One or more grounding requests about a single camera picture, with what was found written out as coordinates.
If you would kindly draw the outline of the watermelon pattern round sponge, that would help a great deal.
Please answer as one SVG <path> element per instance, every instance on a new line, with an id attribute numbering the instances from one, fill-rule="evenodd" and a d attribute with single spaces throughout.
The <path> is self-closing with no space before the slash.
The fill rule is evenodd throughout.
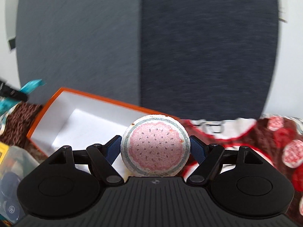
<path id="1" fill-rule="evenodd" d="M 175 176 L 187 163 L 191 142 L 179 121 L 165 115 L 147 115 L 127 128 L 120 153 L 135 176 Z"/>

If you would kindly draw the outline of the teal ribbon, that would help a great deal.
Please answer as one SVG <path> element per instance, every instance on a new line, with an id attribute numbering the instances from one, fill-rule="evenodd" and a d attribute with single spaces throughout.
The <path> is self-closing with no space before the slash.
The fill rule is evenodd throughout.
<path id="1" fill-rule="evenodd" d="M 18 91 L 21 91 L 25 94 L 28 95 L 28 99 L 29 99 L 29 95 L 30 93 L 32 93 L 36 88 L 43 86 L 45 83 L 42 79 L 35 79 L 35 80 L 31 80 L 29 82 L 27 82 L 23 87 L 21 87 L 20 89 L 18 89 Z M 20 102 L 27 102 L 27 101 L 16 101 L 16 100 L 12 100 L 10 98 L 4 98 L 1 97 L 1 125 L 3 125 L 5 123 L 5 118 L 4 116 L 17 104 L 19 104 Z"/>

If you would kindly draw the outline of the orange cardboard box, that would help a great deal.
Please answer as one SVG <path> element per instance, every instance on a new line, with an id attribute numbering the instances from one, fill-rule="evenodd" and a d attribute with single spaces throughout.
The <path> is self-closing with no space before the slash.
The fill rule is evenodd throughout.
<path id="1" fill-rule="evenodd" d="M 64 145 L 74 151 L 122 136 L 137 119 L 158 111 L 60 88 L 44 105 L 27 137 L 46 156 Z"/>

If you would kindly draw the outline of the red brown floral blanket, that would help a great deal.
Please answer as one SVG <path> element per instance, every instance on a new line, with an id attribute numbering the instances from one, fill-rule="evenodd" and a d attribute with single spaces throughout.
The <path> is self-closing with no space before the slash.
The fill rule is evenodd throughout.
<path id="1" fill-rule="evenodd" d="M 14 107 L 3 119 L 1 142 L 23 148 L 36 160 L 43 161 L 46 156 L 26 137 L 40 110 L 41 105 L 28 103 Z M 302 152 L 302 119 L 267 114 L 258 120 L 222 120 L 218 122 L 219 134 L 207 130 L 216 125 L 213 121 L 182 119 L 180 122 L 190 135 L 197 136 L 206 144 L 215 143 L 226 149 L 247 145 L 260 152 L 292 182 L 295 193 L 287 215 L 302 225 L 302 163 L 290 168 L 283 161 L 283 151 L 291 145 L 296 145 Z"/>

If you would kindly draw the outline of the clear plastic storage box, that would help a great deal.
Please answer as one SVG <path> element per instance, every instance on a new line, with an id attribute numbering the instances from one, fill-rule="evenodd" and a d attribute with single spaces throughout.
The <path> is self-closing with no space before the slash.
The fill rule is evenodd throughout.
<path id="1" fill-rule="evenodd" d="M 17 187 L 38 165 L 26 150 L 1 143 L 1 221 L 5 224 L 12 225 L 24 217 Z"/>

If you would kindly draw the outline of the grey blue sofa backrest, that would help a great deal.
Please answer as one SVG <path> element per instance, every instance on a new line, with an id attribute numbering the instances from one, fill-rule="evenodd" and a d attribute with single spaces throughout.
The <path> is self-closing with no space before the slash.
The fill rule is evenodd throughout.
<path id="1" fill-rule="evenodd" d="M 278 0 L 19 0 L 30 101 L 61 87 L 182 119 L 258 118 L 278 45 Z"/>

